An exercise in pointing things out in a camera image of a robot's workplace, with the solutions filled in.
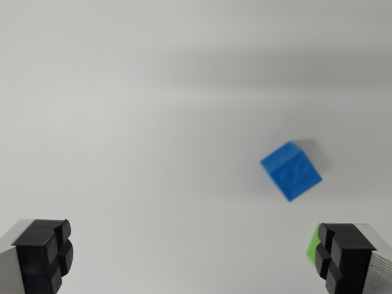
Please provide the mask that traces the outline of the gripper right finger with silver black pad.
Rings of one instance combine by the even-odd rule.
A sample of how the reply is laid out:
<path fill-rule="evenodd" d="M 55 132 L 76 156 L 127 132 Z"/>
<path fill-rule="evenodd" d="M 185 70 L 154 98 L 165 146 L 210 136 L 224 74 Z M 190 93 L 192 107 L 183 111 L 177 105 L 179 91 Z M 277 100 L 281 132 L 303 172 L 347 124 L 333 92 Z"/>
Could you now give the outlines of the gripper right finger with silver black pad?
<path fill-rule="evenodd" d="M 328 293 L 391 293 L 391 246 L 369 224 L 317 230 L 315 267 Z"/>

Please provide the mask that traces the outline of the gripper left finger with silver black pad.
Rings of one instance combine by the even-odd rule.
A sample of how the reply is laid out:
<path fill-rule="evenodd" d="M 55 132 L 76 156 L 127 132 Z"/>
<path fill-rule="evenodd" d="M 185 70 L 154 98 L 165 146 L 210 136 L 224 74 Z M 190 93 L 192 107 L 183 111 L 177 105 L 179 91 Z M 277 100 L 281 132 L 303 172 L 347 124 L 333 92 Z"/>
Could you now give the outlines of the gripper left finger with silver black pad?
<path fill-rule="evenodd" d="M 54 294 L 71 269 L 70 222 L 20 219 L 1 236 L 1 293 Z"/>

